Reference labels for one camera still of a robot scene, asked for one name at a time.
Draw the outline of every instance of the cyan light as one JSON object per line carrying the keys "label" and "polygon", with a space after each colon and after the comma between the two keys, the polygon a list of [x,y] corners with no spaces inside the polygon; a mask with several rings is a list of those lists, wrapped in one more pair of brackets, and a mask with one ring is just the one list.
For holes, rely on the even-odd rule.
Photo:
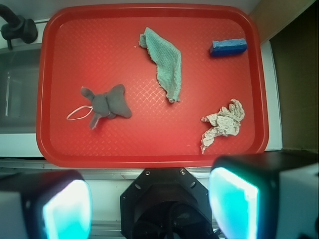
{"label": "cyan light", "polygon": [[257,238],[259,189],[229,170],[218,167],[209,177],[209,201],[227,238]]}
{"label": "cyan light", "polygon": [[43,207],[48,239],[87,239],[92,220],[89,186],[74,180]]}

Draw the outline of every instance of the red tray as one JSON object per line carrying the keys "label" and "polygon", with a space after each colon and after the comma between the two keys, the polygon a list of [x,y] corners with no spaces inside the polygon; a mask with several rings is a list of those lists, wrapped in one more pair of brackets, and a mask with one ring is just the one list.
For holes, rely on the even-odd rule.
{"label": "red tray", "polygon": [[[156,65],[139,35],[149,27],[182,53],[181,102],[171,104],[156,80]],[[211,58],[212,40],[245,38],[242,55]],[[129,119],[93,114],[67,121],[95,93],[126,87]],[[238,99],[246,116],[239,134],[218,137],[205,155],[202,116]],[[257,30],[231,7],[126,4],[67,8],[46,26],[40,65],[37,142],[43,156],[63,167],[211,166],[221,154],[263,152],[268,141],[265,86]]]}

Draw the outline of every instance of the rubber band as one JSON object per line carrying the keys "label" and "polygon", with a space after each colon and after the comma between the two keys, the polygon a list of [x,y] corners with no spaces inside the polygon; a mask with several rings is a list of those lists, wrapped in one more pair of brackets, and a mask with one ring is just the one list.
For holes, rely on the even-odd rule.
{"label": "rubber band", "polygon": [[[82,117],[79,117],[79,118],[75,118],[75,119],[70,119],[70,117],[74,114],[74,113],[76,113],[76,112],[78,112],[79,110],[81,110],[81,109],[83,109],[83,108],[90,108],[90,111],[86,114],[86,115],[84,115],[84,116],[82,116]],[[92,110],[93,110],[93,106],[80,106],[79,108],[76,108],[74,111],[72,111],[67,117],[66,117],[66,120],[68,120],[68,121],[74,121],[74,120],[80,120],[80,119],[83,119],[83,118],[85,118],[86,116],[88,116],[91,112],[92,112]]]}

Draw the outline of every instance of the wall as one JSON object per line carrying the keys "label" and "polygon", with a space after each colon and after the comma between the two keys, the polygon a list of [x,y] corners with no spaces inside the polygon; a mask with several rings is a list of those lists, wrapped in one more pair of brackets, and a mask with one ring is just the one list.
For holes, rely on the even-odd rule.
{"label": "wall", "polygon": [[283,148],[318,151],[318,1],[270,42]]}

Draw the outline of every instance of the crumpled paper towel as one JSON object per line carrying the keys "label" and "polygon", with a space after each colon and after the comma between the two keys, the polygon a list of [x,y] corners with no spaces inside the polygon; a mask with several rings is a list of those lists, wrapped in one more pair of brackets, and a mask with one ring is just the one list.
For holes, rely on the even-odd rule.
{"label": "crumpled paper towel", "polygon": [[233,103],[229,104],[229,109],[222,107],[218,113],[201,118],[202,122],[210,122],[213,126],[203,134],[200,147],[202,154],[214,143],[216,137],[236,136],[239,133],[240,121],[243,120],[245,112],[238,100],[231,99],[230,101]]}

